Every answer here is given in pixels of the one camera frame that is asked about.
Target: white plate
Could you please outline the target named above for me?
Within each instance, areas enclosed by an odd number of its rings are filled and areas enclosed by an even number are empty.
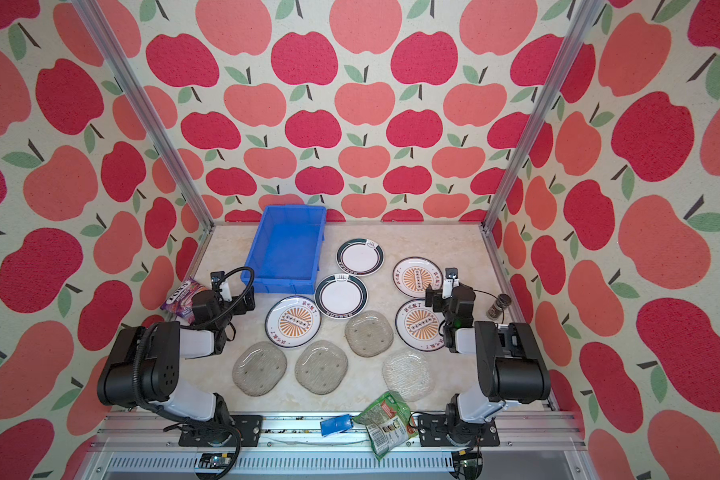
[[[403,304],[394,319],[394,328],[408,346],[423,352],[440,350],[445,342],[440,335],[442,313],[435,313],[423,300]]]
[[[317,305],[305,296],[289,296],[275,304],[264,322],[266,334],[278,346],[301,346],[320,330]]]
[[[317,308],[335,319],[347,319],[362,312],[368,301],[365,285],[354,275],[328,276],[315,289]]]
[[[373,240],[355,238],[338,248],[336,263],[347,274],[370,275],[382,267],[384,250]]]
[[[420,256],[400,260],[394,266],[392,279],[401,292],[413,298],[424,298],[430,283],[435,290],[443,286],[443,274],[438,266]]]

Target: cable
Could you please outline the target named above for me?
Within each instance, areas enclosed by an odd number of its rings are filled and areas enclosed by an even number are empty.
[[[225,274],[224,278],[222,279],[222,281],[224,281],[224,280],[230,278],[232,275],[237,274],[239,272],[243,272],[243,271],[251,274],[251,277],[248,279],[248,283],[246,284],[246,288],[244,288],[242,290],[242,293],[240,293],[237,296],[237,298],[235,298],[234,301],[227,308],[224,309],[223,312],[221,312],[219,315],[214,316],[211,320],[207,320],[202,323],[193,323],[190,326],[182,326],[182,328],[188,329],[188,330],[202,330],[205,327],[207,327],[208,325],[211,325],[211,324],[219,321],[220,319],[224,318],[236,306],[238,306],[238,304],[240,302],[242,302],[242,299],[251,291],[251,288],[253,288],[253,279],[256,277],[256,273],[253,271],[253,268],[251,268],[249,266],[239,266],[239,267],[235,268],[234,270],[232,270],[231,272],[229,272],[228,274]]]
[[[131,370],[131,387],[134,390],[134,397],[136,398],[136,404],[147,410],[148,412],[156,413],[157,415],[167,419],[171,420],[172,422],[176,422],[177,425],[175,426],[169,426],[163,429],[164,432],[167,432],[168,430],[179,428],[183,432],[185,431],[185,427],[182,426],[189,426],[194,428],[195,430],[201,430],[206,429],[210,432],[212,431],[218,431],[221,430],[222,432],[228,432],[232,434],[235,437],[236,444],[235,444],[235,453],[232,455],[232,458],[230,459],[230,463],[224,467],[223,470],[221,470],[218,474],[214,475],[212,478],[209,478],[208,480],[220,480],[221,477],[226,475],[230,472],[233,466],[237,463],[237,458],[240,456],[240,449],[242,447],[242,437],[240,436],[240,431],[237,428],[222,425],[217,422],[211,422],[211,421],[205,421],[201,422],[198,420],[195,420],[190,417],[180,417],[178,415],[174,415],[171,412],[167,412],[163,406],[154,406],[150,403],[148,403],[144,399],[144,395],[141,391],[141,363],[144,360],[144,356],[146,354],[146,344],[148,342],[151,342],[152,334],[154,333],[155,329],[160,325],[160,323],[153,323],[149,326],[149,328],[146,329],[144,334],[141,336],[141,339],[139,341],[139,345],[136,347],[136,354],[134,356],[134,367]]]

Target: pink apple print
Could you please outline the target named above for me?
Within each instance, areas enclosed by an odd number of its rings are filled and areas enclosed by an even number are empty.
[[[240,131],[234,123],[217,111],[199,114],[196,111],[181,121],[181,133],[186,141],[203,150],[240,146]]]

